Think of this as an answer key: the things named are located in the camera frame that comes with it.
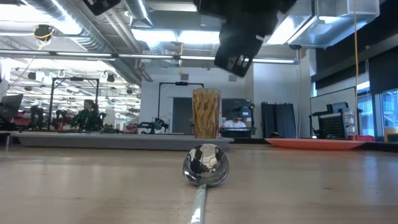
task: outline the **spoon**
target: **spoon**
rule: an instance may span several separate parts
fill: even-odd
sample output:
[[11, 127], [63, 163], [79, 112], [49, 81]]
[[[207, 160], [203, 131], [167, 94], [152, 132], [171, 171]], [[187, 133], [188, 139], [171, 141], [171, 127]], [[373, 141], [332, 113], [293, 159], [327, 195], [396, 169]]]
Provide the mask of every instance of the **spoon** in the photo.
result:
[[189, 182], [198, 186], [189, 223], [204, 224], [206, 187], [216, 186], [226, 178], [229, 171], [228, 158], [218, 146], [201, 144], [185, 157], [182, 171]]

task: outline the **computer monitor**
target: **computer monitor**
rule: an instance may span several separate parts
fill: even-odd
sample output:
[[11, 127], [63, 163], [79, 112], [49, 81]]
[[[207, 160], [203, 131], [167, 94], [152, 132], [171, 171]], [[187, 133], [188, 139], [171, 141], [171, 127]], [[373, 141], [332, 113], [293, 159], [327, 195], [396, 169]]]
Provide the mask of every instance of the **computer monitor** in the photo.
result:
[[4, 119], [15, 118], [18, 115], [23, 97], [23, 94], [2, 97], [0, 102], [0, 116]]

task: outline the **tall glass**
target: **tall glass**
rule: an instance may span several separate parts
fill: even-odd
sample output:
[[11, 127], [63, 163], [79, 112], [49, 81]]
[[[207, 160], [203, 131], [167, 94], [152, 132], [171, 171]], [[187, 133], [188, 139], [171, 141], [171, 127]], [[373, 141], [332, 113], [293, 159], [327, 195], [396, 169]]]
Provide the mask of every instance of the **tall glass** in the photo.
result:
[[201, 88], [192, 93], [193, 134], [195, 138], [217, 138], [221, 92]]

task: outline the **person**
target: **person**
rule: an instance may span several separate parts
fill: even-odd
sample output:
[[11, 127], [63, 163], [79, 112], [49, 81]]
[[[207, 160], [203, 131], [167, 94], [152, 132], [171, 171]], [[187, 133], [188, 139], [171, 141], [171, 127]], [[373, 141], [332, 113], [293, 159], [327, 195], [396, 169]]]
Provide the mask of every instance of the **person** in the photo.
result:
[[74, 118], [71, 127], [78, 126], [83, 131], [99, 131], [101, 118], [98, 113], [98, 105], [93, 100], [85, 100], [83, 110], [80, 111]]
[[225, 121], [220, 128], [231, 128], [230, 131], [242, 131], [242, 128], [245, 128], [246, 125], [241, 120], [242, 118], [234, 118], [232, 120]]

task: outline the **white shirt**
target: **white shirt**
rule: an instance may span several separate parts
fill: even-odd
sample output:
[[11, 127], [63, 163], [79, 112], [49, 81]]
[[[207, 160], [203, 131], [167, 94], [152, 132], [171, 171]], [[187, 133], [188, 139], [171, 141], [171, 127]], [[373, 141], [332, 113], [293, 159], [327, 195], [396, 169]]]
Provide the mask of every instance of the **white shirt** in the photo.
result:
[[[223, 126], [226, 126], [227, 128], [245, 128], [246, 127], [246, 125], [242, 121], [235, 123], [233, 120], [225, 121]], [[243, 129], [230, 129], [229, 131], [243, 131]]]

